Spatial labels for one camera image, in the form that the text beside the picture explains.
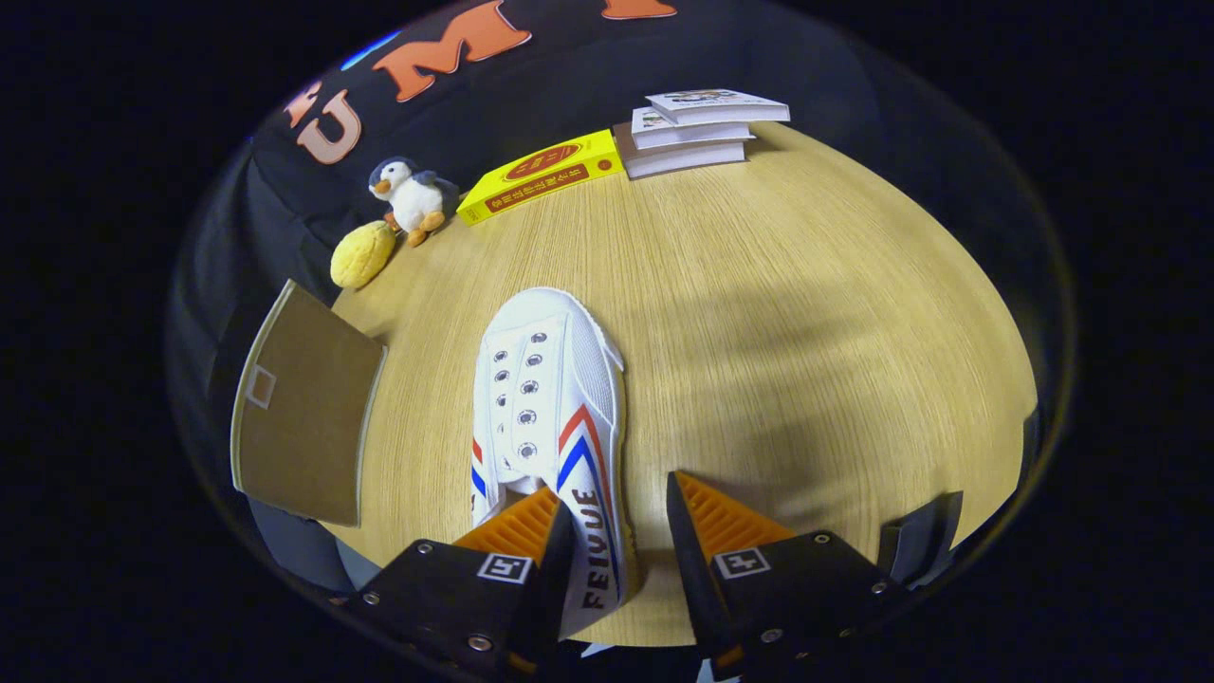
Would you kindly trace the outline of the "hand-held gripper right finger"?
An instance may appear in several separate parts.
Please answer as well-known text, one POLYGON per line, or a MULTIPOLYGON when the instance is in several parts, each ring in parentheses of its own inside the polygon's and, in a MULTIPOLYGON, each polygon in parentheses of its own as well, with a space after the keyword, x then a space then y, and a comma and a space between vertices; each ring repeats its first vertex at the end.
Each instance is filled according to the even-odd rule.
POLYGON ((907 601, 836 533, 789 530, 688 472, 669 472, 666 516, 694 644, 716 678, 789 679, 907 601))

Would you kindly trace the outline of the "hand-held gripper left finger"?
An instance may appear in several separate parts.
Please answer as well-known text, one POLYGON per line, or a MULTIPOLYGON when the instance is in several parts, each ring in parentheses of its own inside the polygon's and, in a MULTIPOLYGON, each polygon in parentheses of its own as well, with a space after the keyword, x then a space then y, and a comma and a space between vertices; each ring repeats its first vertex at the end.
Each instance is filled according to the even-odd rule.
POLYGON ((574 550, 571 510, 538 489, 456 541, 416 540, 337 611, 444 679, 541 679, 574 550))

